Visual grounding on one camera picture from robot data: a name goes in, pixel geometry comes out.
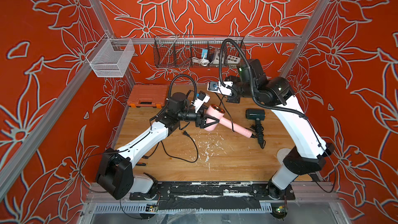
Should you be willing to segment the pink hair dryer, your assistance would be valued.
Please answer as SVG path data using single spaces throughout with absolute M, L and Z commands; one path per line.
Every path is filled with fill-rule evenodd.
M 224 127 L 227 127 L 231 129 L 233 132 L 237 132 L 238 134 L 241 134 L 242 136 L 245 136 L 247 138 L 254 138 L 254 134 L 249 131 L 248 129 L 234 123 L 231 120 L 228 120 L 224 117 L 226 111 L 219 107 L 219 123 L 220 125 L 223 125 Z

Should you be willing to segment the dark green hair dryer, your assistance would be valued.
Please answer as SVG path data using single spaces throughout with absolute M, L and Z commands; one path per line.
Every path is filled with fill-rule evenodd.
M 261 149 L 264 149 L 266 141 L 264 140 L 264 127 L 261 122 L 265 119 L 265 110 L 260 109 L 247 109 L 246 119 L 254 120 L 255 124 L 251 126 L 251 129 L 256 133 L 258 144 Z

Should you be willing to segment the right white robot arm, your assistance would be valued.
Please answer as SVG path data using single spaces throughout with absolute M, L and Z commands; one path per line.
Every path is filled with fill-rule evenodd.
M 223 77 L 219 72 L 219 88 L 227 89 L 232 101 L 251 98 L 257 106 L 271 110 L 294 142 L 294 147 L 267 183 L 269 197 L 278 200 L 298 176 L 321 171 L 333 153 L 334 145 L 324 141 L 315 131 L 285 78 L 268 79 L 260 61 L 247 59 L 240 45 L 231 38 L 222 42 L 221 56 L 227 51 L 227 44 L 237 50 L 241 59 L 237 67 L 239 75 Z

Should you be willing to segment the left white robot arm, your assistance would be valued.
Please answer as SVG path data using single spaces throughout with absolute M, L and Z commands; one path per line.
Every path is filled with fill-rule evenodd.
M 182 92 L 169 92 L 166 105 L 150 119 L 150 127 L 133 141 L 117 150 L 107 149 L 96 175 L 96 182 L 114 199 L 121 200 L 128 194 L 139 193 L 153 198 L 157 194 L 158 181 L 148 173 L 134 175 L 133 169 L 154 146 L 180 128 L 180 123 L 193 122 L 205 129 L 219 121 L 205 114 L 210 96 L 193 87 L 193 99 Z

